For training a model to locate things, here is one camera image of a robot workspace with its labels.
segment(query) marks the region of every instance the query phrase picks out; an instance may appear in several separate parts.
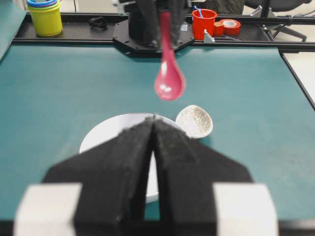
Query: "chair leg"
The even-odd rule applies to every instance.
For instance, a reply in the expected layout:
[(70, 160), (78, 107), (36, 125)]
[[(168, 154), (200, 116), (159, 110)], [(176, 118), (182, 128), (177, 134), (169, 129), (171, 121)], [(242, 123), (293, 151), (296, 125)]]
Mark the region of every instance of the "chair leg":
[(293, 29), (290, 29), (288, 27), (277, 26), (273, 30), (275, 30), (275, 31), (280, 30), (280, 32), (282, 32), (282, 33), (286, 33), (286, 34), (292, 35), (294, 37), (301, 38), (302, 42), (305, 42), (306, 39), (307, 39), (306, 35), (304, 35), (302, 33), (299, 33), (299, 32), (297, 32), (297, 31), (295, 31)]

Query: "speckled bowl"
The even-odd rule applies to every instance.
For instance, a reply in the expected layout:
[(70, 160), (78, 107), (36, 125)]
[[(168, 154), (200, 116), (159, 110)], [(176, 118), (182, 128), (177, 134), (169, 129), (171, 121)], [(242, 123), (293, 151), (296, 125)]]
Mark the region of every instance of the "speckled bowl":
[(204, 138), (213, 130), (209, 114), (196, 105), (182, 109), (176, 117), (176, 123), (193, 139)]

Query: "white floor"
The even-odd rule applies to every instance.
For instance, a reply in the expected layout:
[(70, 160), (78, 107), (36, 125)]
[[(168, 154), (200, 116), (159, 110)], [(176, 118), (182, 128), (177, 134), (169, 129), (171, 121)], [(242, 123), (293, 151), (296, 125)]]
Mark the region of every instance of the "white floor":
[[(62, 0), (63, 12), (74, 12), (74, 1), (76, 2), (77, 12), (108, 12), (115, 13), (116, 9), (112, 6), (111, 0)], [(295, 15), (298, 13), (307, 13), (315, 10), (315, 0), (309, 4), (303, 4), (290, 12), (279, 12), (277, 15)], [(249, 14), (252, 9), (244, 8), (243, 14)], [(294, 25), (290, 28), (297, 30), (308, 36), (307, 41), (315, 42), (315, 26)], [(298, 38), (279, 33), (277, 40), (298, 41)], [(286, 54), (290, 64), (299, 76), (308, 93), (315, 101), (315, 53)]]

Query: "tape roll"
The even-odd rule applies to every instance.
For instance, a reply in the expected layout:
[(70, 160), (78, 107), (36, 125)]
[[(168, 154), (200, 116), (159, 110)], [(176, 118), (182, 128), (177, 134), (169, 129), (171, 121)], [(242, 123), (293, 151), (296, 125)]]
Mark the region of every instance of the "tape roll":
[(215, 28), (213, 30), (214, 36), (221, 36), (224, 33), (224, 26), (221, 22), (215, 22)]
[(232, 19), (223, 19), (220, 22), (224, 26), (224, 34), (238, 35), (241, 30), (241, 23)]

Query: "teal mat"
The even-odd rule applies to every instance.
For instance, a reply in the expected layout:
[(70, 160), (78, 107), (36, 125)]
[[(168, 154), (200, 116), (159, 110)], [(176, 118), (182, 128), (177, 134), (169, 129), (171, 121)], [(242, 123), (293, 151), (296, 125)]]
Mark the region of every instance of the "teal mat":
[[(213, 118), (201, 141), (267, 183), (280, 219), (314, 218), (315, 112), (277, 49), (188, 47), (177, 58), (187, 89), (164, 102), (153, 90), (158, 58), (12, 46), (0, 64), (0, 219), (12, 219), (26, 186), (76, 154), (98, 123), (133, 112), (175, 119), (190, 104)], [(146, 213), (157, 218), (157, 204)]]
[(25, 14), (12, 0), (0, 0), (0, 61), (17, 33)]

